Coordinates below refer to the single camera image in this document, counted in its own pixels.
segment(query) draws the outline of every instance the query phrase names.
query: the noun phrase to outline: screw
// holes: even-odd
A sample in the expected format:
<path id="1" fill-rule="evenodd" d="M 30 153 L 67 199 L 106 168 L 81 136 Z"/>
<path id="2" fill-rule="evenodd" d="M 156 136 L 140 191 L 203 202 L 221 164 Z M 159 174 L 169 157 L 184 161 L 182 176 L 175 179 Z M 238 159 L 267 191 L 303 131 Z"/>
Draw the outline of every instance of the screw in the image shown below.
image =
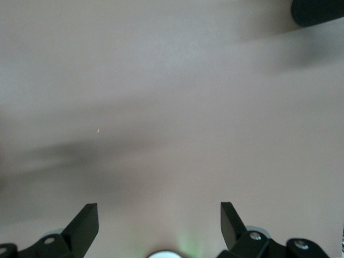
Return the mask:
<path id="1" fill-rule="evenodd" d="M 257 233 L 257 232 L 252 232 L 250 235 L 249 235 L 253 240 L 261 240 L 262 237 Z"/>
<path id="2" fill-rule="evenodd" d="M 44 240 L 44 244 L 45 245 L 49 245 L 50 243 L 54 242 L 55 239 L 54 238 L 47 238 L 46 240 Z"/>
<path id="3" fill-rule="evenodd" d="M 302 250 L 308 250 L 309 249 L 308 245 L 302 240 L 296 240 L 294 242 L 294 244 Z"/>
<path id="4" fill-rule="evenodd" d="M 7 248 L 6 247 L 0 248 L 0 254 L 4 254 L 6 252 L 7 252 Z"/>

